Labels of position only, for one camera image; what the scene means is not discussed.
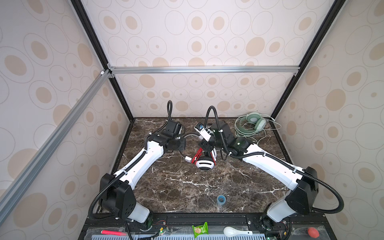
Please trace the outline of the green headphones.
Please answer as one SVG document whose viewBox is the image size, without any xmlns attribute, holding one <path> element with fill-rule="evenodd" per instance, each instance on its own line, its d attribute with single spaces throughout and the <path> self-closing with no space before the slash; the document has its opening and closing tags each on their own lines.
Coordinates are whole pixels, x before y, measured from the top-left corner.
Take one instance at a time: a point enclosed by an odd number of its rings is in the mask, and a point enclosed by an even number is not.
<svg viewBox="0 0 384 240">
<path fill-rule="evenodd" d="M 246 120 L 248 123 L 255 125 L 254 130 L 256 133 L 261 132 L 267 123 L 267 121 L 262 117 L 262 115 L 257 112 L 247 114 Z"/>
</svg>

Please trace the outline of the green snack packet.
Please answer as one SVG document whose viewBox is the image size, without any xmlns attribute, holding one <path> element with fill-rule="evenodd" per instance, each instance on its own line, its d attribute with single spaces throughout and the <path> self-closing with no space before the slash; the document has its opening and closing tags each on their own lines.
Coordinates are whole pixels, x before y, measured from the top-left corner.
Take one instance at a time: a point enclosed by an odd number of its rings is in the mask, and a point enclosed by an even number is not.
<svg viewBox="0 0 384 240">
<path fill-rule="evenodd" d="M 195 239 L 200 235 L 209 234 L 209 227 L 207 222 L 204 222 L 204 224 L 199 226 L 192 226 L 192 229 L 193 229 L 193 235 Z"/>
</svg>

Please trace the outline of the white ceramic spoon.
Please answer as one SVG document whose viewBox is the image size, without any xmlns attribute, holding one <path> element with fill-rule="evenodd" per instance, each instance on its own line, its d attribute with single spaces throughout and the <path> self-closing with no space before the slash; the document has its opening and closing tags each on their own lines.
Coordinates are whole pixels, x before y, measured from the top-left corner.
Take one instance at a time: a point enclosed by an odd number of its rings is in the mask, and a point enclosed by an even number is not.
<svg viewBox="0 0 384 240">
<path fill-rule="evenodd" d="M 232 238 L 232 237 L 239 236 L 239 235 L 247 235 L 247 236 L 253 235 L 252 231 L 238 230 L 238 229 L 235 229 L 233 227 L 225 227 L 223 230 L 223 233 L 228 238 Z"/>
</svg>

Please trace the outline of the left diagonal aluminium rail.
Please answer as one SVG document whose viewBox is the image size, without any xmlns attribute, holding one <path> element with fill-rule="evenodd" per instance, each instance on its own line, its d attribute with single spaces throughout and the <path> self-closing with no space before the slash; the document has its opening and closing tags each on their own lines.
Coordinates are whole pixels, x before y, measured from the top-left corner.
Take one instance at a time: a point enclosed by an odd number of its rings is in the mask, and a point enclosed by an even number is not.
<svg viewBox="0 0 384 240">
<path fill-rule="evenodd" d="M 98 90 L 111 75 L 108 69 L 103 70 L 101 74 L 93 81 L 83 96 L 77 101 L 74 107 L 65 116 L 56 130 L 50 135 L 43 146 L 34 155 L 34 158 L 27 164 L 19 176 L 13 181 L 10 188 L 5 192 L 1 199 L 1 224 L 5 222 L 13 211 L 22 196 L 28 190 L 30 185 L 36 179 L 73 125 L 79 119 Z"/>
</svg>

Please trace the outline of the pink marker pen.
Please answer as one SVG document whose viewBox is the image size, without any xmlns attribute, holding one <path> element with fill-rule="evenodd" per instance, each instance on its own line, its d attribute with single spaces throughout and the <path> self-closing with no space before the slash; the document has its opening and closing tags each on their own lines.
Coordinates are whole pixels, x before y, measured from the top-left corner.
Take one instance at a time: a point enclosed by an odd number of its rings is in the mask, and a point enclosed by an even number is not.
<svg viewBox="0 0 384 240">
<path fill-rule="evenodd" d="M 127 236 L 127 233 L 124 232 L 117 232 L 117 231 L 108 231 L 108 230 L 102 230 L 102 235 L 113 235 L 113 236 Z"/>
</svg>

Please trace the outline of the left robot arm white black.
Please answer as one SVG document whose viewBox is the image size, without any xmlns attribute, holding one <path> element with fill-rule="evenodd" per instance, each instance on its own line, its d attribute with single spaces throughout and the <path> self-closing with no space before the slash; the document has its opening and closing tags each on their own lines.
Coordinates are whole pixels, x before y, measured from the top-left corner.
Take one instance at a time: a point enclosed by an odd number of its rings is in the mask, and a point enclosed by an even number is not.
<svg viewBox="0 0 384 240">
<path fill-rule="evenodd" d="M 105 174 L 100 182 L 100 192 L 92 201 L 88 217 L 92 221 L 120 218 L 136 221 L 149 229 L 153 213 L 137 203 L 133 190 L 149 167 L 165 153 L 183 151 L 186 140 L 180 122 L 172 120 L 173 103 L 167 103 L 168 118 L 157 131 L 147 135 L 142 150 L 114 174 Z"/>
</svg>

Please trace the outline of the blue tape roll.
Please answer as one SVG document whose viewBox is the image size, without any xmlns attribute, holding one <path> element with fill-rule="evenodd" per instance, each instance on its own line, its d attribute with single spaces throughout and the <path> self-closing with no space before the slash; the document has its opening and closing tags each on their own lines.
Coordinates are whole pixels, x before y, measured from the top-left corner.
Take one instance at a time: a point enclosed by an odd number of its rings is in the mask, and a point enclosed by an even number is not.
<svg viewBox="0 0 384 240">
<path fill-rule="evenodd" d="M 217 196 L 217 204 L 223 206 L 226 203 L 226 197 L 224 195 Z"/>
</svg>

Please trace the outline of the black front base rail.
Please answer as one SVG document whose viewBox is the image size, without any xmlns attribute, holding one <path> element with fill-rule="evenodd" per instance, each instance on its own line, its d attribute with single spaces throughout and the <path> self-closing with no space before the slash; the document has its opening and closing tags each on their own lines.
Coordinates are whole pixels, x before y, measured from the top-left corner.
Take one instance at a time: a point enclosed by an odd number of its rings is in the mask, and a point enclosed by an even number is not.
<svg viewBox="0 0 384 240">
<path fill-rule="evenodd" d="M 148 233 L 154 234 L 160 230 L 160 227 L 168 226 L 170 229 L 186 227 L 191 229 L 192 226 L 208 223 L 209 229 L 213 227 L 245 227 L 246 230 L 252 230 L 264 233 L 267 236 L 277 236 L 282 231 L 291 231 L 289 237 L 293 239 L 294 231 L 301 227 L 325 227 L 326 235 L 331 240 L 337 237 L 333 232 L 326 216 L 321 213 L 311 213 L 309 215 L 295 214 L 286 217 L 280 223 L 274 223 L 273 228 L 269 231 L 263 228 L 263 213 L 160 213 L 153 214 L 152 228 Z"/>
</svg>

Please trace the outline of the white black headphones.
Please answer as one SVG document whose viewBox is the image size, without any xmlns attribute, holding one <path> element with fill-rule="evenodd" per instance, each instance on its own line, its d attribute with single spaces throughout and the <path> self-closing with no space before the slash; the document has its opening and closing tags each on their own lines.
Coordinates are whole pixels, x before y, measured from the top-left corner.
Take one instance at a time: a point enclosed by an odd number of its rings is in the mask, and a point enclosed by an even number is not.
<svg viewBox="0 0 384 240">
<path fill-rule="evenodd" d="M 199 137 L 197 134 L 189 133 L 182 136 L 182 138 L 187 137 Z M 179 151 L 182 157 L 186 162 L 194 164 L 199 170 L 209 171 L 212 170 L 217 164 L 217 151 L 214 149 L 212 152 L 204 152 L 201 148 L 197 150 L 197 153 L 191 158 L 187 155 L 184 155 L 182 151 Z"/>
</svg>

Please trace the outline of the horizontal aluminium rail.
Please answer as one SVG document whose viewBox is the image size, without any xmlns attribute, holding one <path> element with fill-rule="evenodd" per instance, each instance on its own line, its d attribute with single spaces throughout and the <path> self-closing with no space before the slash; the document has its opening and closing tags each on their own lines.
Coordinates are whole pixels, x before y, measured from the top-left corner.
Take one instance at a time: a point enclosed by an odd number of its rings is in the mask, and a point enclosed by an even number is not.
<svg viewBox="0 0 384 240">
<path fill-rule="evenodd" d="M 112 67 L 113 74 L 297 73 L 299 66 Z"/>
</svg>

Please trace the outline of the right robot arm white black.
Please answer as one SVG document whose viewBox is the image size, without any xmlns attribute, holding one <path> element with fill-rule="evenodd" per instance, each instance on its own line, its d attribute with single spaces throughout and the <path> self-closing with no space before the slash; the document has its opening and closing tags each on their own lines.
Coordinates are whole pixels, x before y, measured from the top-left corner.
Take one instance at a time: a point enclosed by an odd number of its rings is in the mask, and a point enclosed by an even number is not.
<svg viewBox="0 0 384 240">
<path fill-rule="evenodd" d="M 205 122 L 197 125 L 197 131 L 203 137 L 203 145 L 209 150 L 218 149 L 230 158 L 251 164 L 288 188 L 289 191 L 282 198 L 270 203 L 264 210 L 261 221 L 265 228 L 271 228 L 273 224 L 294 214 L 308 215 L 313 212 L 337 214 L 344 209 L 342 196 L 332 186 L 318 179 L 314 168 L 297 167 L 266 152 L 244 137 L 235 137 L 230 127 L 219 120 L 214 106 L 208 108 Z M 331 210 L 314 207 L 320 186 L 336 197 L 337 207 Z"/>
</svg>

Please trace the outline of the red ball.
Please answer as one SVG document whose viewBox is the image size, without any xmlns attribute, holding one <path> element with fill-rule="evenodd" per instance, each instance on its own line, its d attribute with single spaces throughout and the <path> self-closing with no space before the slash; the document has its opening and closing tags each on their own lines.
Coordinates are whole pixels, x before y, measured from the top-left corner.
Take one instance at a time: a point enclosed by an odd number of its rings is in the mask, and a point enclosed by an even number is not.
<svg viewBox="0 0 384 240">
<path fill-rule="evenodd" d="M 308 228 L 307 233 L 313 239 L 317 239 L 320 236 L 319 231 L 313 227 Z"/>
</svg>

